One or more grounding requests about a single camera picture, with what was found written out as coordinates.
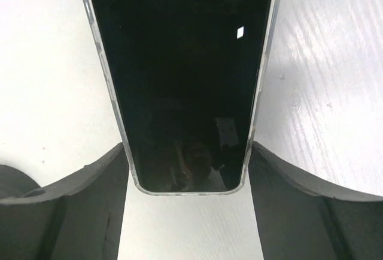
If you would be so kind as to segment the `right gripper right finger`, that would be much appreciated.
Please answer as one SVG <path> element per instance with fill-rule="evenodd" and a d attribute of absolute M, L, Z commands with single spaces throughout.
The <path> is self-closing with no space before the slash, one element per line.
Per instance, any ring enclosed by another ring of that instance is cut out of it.
<path fill-rule="evenodd" d="M 325 181 L 254 142 L 248 166 L 264 259 L 382 259 L 382 197 Z"/>

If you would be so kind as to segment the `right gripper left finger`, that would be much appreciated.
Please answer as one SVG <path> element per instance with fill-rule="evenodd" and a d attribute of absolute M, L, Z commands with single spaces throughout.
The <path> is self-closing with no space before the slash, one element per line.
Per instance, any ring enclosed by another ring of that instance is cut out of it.
<path fill-rule="evenodd" d="M 44 187 L 1 166 L 1 258 L 117 259 L 128 175 L 122 144 Z"/>

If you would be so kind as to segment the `black smartphone clear case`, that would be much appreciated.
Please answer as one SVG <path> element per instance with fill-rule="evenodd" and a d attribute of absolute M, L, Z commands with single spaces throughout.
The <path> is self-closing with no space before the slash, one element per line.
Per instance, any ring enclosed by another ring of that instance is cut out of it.
<path fill-rule="evenodd" d="M 276 0 L 83 2 L 135 185 L 238 189 Z"/>

